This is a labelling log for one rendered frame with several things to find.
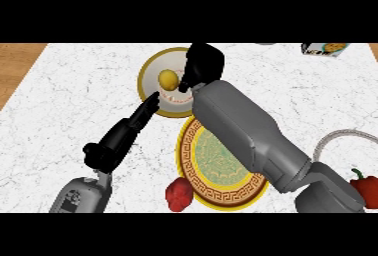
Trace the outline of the red tomato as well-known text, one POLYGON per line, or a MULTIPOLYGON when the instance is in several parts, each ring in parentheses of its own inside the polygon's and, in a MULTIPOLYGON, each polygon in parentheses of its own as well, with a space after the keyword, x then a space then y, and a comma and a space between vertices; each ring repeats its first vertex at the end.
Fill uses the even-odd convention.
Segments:
POLYGON ((187 178, 179 177, 166 189, 166 200, 173 212, 182 212, 194 200, 194 189, 187 178))

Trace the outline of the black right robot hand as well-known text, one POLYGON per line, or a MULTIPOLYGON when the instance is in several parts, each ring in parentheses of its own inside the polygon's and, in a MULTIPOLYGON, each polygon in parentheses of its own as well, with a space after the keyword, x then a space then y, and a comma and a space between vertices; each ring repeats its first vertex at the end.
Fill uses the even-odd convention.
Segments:
POLYGON ((212 83, 222 78, 225 54, 207 43, 194 43, 187 52, 187 65, 179 91, 185 93, 200 83, 212 83))

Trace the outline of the patterned yellow green bowl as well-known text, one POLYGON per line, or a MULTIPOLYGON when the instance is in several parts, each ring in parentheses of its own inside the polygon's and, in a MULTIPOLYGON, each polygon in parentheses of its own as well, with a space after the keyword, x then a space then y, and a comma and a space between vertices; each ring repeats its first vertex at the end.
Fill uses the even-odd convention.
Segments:
POLYGON ((235 211, 263 196, 269 181, 250 172, 213 133, 191 116, 176 143, 179 175, 190 180, 195 199, 210 208, 235 211))

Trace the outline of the red bell pepper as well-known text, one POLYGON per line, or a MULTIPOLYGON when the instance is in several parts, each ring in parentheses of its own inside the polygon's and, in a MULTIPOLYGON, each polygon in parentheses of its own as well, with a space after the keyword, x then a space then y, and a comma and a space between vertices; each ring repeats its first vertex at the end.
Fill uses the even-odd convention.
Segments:
POLYGON ((351 180, 351 184, 365 199, 367 208, 378 209, 378 178, 376 176, 365 177, 356 168, 352 171, 356 173, 358 179, 351 180))

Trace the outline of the printed food box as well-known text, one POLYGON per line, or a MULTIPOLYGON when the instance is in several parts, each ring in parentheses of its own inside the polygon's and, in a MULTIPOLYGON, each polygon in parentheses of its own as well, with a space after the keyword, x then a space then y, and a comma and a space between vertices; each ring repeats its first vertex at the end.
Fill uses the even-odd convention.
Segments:
POLYGON ((305 55, 337 57, 348 47, 349 43, 303 43, 302 52, 305 55))

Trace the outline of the white plate with gold rim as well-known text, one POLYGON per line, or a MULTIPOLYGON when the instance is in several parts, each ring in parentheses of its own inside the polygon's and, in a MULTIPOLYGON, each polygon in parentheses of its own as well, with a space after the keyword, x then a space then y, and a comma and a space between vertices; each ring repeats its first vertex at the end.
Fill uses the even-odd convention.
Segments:
POLYGON ((169 118, 185 118, 193 115, 193 92, 167 91, 159 81, 160 73, 172 70, 178 78, 184 77, 187 65, 185 47, 175 47, 160 51, 145 62, 138 76, 139 97, 145 100, 151 94, 160 92, 159 115, 169 118))

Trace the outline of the yellow lemon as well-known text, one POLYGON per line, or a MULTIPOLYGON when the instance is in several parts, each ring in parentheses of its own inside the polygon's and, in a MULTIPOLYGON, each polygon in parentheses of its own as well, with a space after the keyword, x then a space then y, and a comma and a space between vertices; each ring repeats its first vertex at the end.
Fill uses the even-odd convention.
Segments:
POLYGON ((159 82, 166 91, 173 91, 179 86, 178 74, 169 69, 163 70, 159 75, 159 82))

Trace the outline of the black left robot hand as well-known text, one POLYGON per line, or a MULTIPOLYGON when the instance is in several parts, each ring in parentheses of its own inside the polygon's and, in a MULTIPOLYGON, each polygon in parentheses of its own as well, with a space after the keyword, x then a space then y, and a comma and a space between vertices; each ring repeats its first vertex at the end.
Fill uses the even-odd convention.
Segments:
POLYGON ((133 115, 123 118, 98 143, 88 143, 83 152, 85 164, 104 173, 111 173, 132 148, 138 135, 160 109, 160 93, 156 92, 138 107, 133 115))

